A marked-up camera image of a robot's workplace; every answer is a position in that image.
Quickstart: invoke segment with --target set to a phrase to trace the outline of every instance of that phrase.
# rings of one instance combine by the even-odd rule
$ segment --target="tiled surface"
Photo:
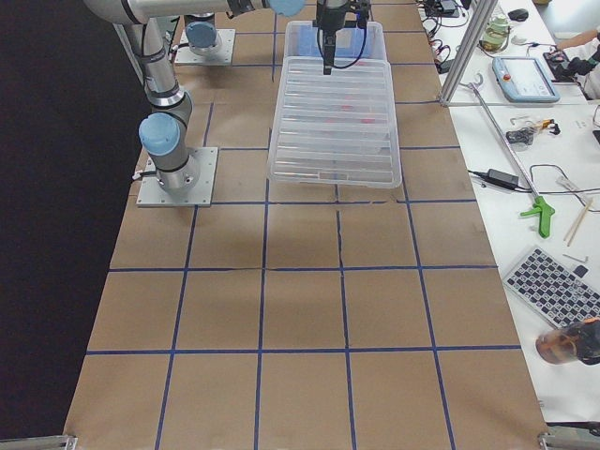
[[[188,143],[221,147],[215,202],[138,209],[132,187],[67,420],[82,448],[536,446],[541,413],[415,7],[373,12],[397,189],[267,182],[288,19],[218,14],[238,31],[233,66],[177,68]]]

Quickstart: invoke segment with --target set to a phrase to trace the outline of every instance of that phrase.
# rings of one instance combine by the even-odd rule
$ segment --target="brown bottle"
[[[571,323],[535,341],[540,356],[551,364],[579,360],[589,366],[600,363],[600,318]]]

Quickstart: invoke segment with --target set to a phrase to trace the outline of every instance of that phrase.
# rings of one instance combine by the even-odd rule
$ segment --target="blue joint cap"
[[[269,0],[269,6],[276,14],[295,16],[304,7],[305,0]]]
[[[186,36],[189,45],[207,49],[215,45],[217,29],[210,22],[192,22],[186,26]]]
[[[170,154],[181,137],[177,121],[164,112],[155,112],[140,123],[140,141],[154,157]]]

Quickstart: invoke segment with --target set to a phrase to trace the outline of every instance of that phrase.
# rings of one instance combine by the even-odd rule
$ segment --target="clear plastic container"
[[[321,57],[284,58],[268,167],[276,181],[399,186],[389,63],[364,59],[323,75]]]
[[[344,28],[336,36],[336,58],[354,59],[363,45],[364,30]],[[312,56],[321,57],[317,46],[317,28],[311,21],[292,21],[285,29],[285,47],[283,57]],[[383,28],[380,23],[367,23],[367,41],[363,50],[365,59],[381,59],[387,61]]]

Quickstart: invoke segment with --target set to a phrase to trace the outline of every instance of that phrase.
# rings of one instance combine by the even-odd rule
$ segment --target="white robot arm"
[[[171,193],[191,189],[198,180],[200,167],[185,146],[192,101],[175,78],[156,17],[215,12],[230,12],[231,17],[262,8],[292,16],[305,3],[305,0],[83,1],[101,19],[121,24],[125,29],[154,110],[142,121],[140,138],[156,166],[160,186]]]

